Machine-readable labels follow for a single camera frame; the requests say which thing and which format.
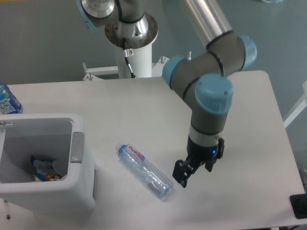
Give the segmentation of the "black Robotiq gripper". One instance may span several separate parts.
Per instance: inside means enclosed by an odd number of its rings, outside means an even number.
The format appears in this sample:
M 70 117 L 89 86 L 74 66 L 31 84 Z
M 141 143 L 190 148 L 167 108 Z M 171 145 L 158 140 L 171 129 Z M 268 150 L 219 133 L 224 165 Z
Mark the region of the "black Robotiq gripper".
M 205 169 L 209 172 L 213 170 L 216 161 L 223 157 L 224 139 L 219 138 L 216 145 L 204 147 L 188 137 L 187 152 L 188 157 L 185 161 L 176 161 L 172 174 L 173 178 L 183 188 L 186 188 L 188 179 L 200 166 L 205 165 Z

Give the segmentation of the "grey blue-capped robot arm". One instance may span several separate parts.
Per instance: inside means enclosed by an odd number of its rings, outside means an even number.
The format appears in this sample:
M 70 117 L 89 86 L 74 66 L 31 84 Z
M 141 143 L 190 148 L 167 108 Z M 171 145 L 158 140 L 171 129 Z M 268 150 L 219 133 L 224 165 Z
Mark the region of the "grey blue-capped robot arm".
M 105 28 L 117 52 L 118 75 L 151 77 L 152 43 L 157 22 L 141 0 L 78 0 L 78 10 L 89 29 Z M 249 67 L 257 49 L 248 36 L 237 36 L 214 0 L 183 0 L 181 5 L 201 39 L 205 54 L 189 59 L 176 56 L 162 70 L 168 86 L 191 109 L 187 158 L 175 163 L 173 177 L 182 186 L 200 166 L 208 171 L 223 156 L 224 129 L 232 105 L 228 76 Z

